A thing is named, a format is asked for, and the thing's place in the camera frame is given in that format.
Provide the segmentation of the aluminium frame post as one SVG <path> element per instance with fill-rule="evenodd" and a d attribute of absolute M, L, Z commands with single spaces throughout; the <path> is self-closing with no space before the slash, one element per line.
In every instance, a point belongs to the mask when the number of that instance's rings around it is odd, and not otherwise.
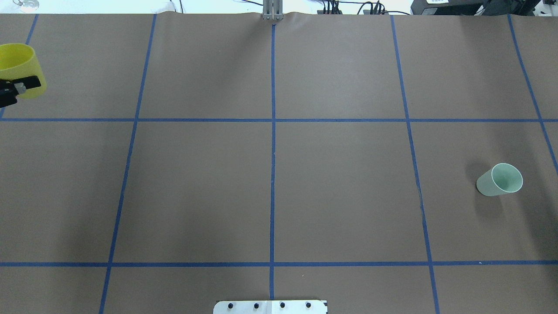
<path fill-rule="evenodd" d="M 263 0 L 262 19 L 263 20 L 283 20 L 283 0 Z"/>

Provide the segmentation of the clear tape roll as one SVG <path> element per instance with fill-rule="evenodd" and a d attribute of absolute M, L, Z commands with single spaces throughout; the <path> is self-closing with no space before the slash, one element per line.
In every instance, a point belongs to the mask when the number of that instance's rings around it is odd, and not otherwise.
<path fill-rule="evenodd" d="M 39 0 L 13 0 L 13 3 L 18 6 L 20 12 L 33 13 L 40 7 Z"/>

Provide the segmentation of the green plastic cup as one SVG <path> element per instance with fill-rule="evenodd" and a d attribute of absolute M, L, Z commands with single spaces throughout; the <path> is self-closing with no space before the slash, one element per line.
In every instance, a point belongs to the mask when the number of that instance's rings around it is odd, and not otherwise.
<path fill-rule="evenodd" d="M 522 173 L 508 163 L 498 163 L 476 181 L 477 191 L 487 197 L 512 194 L 524 185 Z"/>

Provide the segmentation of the yellow plastic cup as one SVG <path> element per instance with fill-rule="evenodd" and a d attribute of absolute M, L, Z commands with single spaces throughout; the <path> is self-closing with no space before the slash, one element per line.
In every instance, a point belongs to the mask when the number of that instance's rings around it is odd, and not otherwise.
<path fill-rule="evenodd" d="M 26 77 L 38 77 L 40 87 L 30 88 L 20 97 L 37 98 L 47 90 L 47 82 L 34 49 L 27 44 L 10 43 L 0 46 L 0 78 L 14 82 Z"/>

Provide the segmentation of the black box white label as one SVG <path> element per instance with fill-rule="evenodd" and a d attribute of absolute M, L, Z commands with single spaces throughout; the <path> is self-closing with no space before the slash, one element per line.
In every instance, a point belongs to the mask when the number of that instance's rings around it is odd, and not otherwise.
<path fill-rule="evenodd" d="M 413 0 L 413 15 L 472 16 L 480 10 L 484 0 Z"/>

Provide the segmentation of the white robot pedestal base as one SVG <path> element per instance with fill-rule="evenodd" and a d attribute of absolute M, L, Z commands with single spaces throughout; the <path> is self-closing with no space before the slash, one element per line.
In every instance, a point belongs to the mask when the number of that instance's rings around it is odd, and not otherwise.
<path fill-rule="evenodd" d="M 214 314 L 328 314 L 325 300 L 225 300 Z"/>

